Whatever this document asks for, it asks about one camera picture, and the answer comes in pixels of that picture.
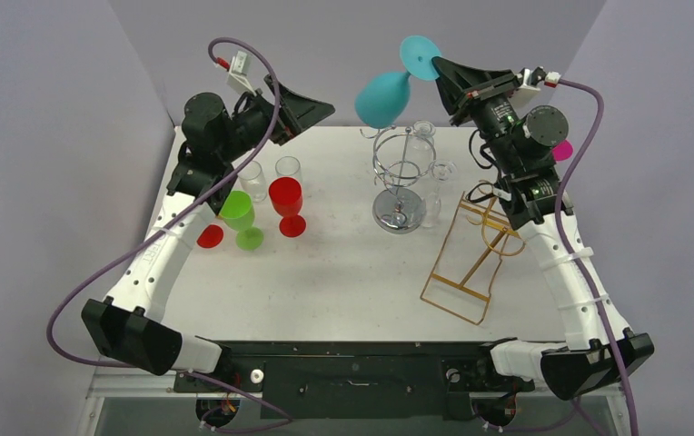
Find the patterned clear glass goblet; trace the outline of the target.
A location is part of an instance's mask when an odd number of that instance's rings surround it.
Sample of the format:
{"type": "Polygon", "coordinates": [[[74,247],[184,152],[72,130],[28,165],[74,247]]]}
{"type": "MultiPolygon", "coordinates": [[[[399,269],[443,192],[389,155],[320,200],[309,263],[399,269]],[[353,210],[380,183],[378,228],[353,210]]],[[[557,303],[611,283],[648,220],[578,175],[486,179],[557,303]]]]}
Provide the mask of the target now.
{"type": "Polygon", "coordinates": [[[302,166],[300,161],[293,156],[283,156],[277,160],[274,166],[278,178],[293,178],[302,184],[302,166]]]}

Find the blue plastic wine glass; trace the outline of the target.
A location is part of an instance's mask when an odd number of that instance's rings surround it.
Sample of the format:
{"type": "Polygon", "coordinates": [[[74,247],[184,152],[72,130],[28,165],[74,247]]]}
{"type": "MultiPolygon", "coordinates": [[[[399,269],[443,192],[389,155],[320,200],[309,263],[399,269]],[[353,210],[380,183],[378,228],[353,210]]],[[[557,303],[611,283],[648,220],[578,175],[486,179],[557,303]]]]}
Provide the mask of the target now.
{"type": "Polygon", "coordinates": [[[427,82],[440,77],[432,60],[441,57],[441,50],[426,36],[407,36],[401,42],[399,56],[403,71],[375,76],[354,100],[358,118],[371,128],[381,130],[401,116],[411,99],[412,77],[427,82]]]}

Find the green plastic wine glass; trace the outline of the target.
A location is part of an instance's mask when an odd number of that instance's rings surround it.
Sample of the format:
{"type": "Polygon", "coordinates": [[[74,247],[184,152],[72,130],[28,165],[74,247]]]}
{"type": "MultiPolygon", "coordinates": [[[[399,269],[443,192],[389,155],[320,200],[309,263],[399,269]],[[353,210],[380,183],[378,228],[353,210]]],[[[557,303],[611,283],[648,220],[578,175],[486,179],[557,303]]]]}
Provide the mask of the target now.
{"type": "Polygon", "coordinates": [[[236,232],[235,243],[245,251],[259,248],[264,239],[261,229],[254,226],[255,211],[252,198],[243,191],[231,191],[226,197],[219,217],[236,232]]]}

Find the pink plastic wine glass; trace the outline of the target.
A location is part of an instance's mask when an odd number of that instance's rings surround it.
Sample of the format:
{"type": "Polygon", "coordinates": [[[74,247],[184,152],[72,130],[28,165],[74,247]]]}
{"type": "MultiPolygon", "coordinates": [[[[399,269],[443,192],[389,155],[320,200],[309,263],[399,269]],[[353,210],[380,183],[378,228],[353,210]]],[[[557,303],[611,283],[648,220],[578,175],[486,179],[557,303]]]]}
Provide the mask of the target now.
{"type": "Polygon", "coordinates": [[[574,147],[569,140],[563,140],[552,149],[551,153],[556,162],[563,162],[573,156],[574,147]]]}

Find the red plastic wine glass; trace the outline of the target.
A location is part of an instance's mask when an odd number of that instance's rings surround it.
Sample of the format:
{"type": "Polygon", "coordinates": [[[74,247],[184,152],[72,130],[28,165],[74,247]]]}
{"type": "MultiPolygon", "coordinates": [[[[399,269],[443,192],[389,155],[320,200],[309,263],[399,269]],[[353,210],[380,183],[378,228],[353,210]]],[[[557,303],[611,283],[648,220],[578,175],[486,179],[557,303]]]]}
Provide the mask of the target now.
{"type": "Polygon", "coordinates": [[[209,224],[200,234],[196,243],[200,248],[212,249],[217,247],[224,238],[224,230],[217,224],[209,224]]]}

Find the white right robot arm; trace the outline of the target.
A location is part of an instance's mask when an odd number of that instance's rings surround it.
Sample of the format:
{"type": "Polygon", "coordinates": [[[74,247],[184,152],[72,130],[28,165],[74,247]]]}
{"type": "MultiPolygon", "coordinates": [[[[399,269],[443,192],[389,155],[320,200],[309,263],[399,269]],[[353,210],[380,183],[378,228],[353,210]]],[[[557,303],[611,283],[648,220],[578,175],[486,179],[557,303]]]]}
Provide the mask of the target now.
{"type": "Polygon", "coordinates": [[[511,227],[536,259],[564,328],[564,342],[500,342],[474,363],[476,380],[496,388],[510,376],[544,382],[567,401],[623,382],[655,351],[605,292],[580,238],[567,178],[553,150],[568,136],[563,112],[539,105],[518,115],[512,98],[525,85],[560,84],[541,68],[518,74],[482,70],[434,56],[441,102],[459,126],[472,122],[498,171],[494,192],[511,227]]]}

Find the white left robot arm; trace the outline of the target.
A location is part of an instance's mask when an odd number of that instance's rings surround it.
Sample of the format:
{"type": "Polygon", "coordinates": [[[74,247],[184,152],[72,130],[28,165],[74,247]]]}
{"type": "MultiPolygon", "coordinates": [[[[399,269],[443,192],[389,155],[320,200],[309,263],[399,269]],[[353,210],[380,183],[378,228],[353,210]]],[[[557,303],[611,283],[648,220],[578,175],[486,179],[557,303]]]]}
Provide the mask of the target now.
{"type": "Polygon", "coordinates": [[[81,312],[104,357],[155,375],[194,370],[212,391],[232,381],[233,366],[221,358],[218,344],[173,330],[161,320],[198,237],[233,189],[234,162],[258,144],[286,144],[335,112],[332,104],[275,85],[270,76],[264,81],[281,97],[279,108],[256,91],[243,92],[234,108],[210,92],[185,103],[184,141],[147,234],[151,244],[135,255],[101,301],[88,300],[81,312]]]}

